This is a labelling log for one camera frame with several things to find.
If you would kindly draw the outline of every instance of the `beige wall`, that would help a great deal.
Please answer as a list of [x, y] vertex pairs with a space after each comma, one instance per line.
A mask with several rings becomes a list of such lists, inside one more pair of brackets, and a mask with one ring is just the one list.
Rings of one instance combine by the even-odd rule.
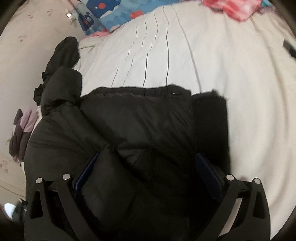
[[16, 111], [36, 107], [34, 89], [42, 83], [41, 73], [56, 45], [67, 36], [84, 37], [66, 13], [61, 0], [29, 0], [0, 36], [0, 204], [25, 196], [25, 175], [7, 144]]

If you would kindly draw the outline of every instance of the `red and white cloth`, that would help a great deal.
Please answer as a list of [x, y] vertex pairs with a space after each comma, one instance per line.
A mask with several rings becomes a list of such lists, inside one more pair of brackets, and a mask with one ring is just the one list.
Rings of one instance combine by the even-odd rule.
[[237, 21], [248, 19], [261, 5], [261, 0], [202, 0], [214, 10], [222, 10]]

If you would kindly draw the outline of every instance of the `round metal bolt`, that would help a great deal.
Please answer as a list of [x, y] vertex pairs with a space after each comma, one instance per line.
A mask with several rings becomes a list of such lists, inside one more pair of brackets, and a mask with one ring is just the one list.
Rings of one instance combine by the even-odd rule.
[[261, 183], [261, 181], [260, 181], [259, 178], [255, 178], [254, 182], [255, 182], [256, 184], [260, 184], [260, 183]]
[[226, 176], [226, 178], [227, 178], [227, 180], [229, 180], [229, 181], [233, 181], [233, 180], [234, 180], [234, 176], [232, 176], [232, 175], [230, 175], [230, 174], [228, 174], [228, 175]]
[[39, 177], [36, 179], [36, 183], [41, 183], [41, 182], [42, 182], [42, 178]]
[[64, 180], [68, 180], [70, 177], [71, 177], [71, 175], [68, 173], [63, 175]]

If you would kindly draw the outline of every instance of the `black puffer jacket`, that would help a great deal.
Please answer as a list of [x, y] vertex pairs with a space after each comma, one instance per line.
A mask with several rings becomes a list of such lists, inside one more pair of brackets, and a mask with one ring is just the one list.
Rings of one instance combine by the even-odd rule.
[[194, 165], [203, 153], [229, 171], [226, 101], [175, 85], [98, 88], [80, 98], [81, 75], [61, 67], [41, 99], [43, 119], [25, 155], [27, 197], [38, 177], [81, 173], [81, 210], [109, 240], [188, 240], [217, 203]]

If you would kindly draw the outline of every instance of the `bed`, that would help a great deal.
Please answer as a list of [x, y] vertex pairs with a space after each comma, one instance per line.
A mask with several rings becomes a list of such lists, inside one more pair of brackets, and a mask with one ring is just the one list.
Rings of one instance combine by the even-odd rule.
[[238, 23], [197, 2], [159, 7], [103, 38], [80, 42], [82, 95], [99, 86], [176, 84], [228, 99], [232, 174], [262, 180], [271, 237], [296, 204], [296, 46], [286, 22], [268, 12]]

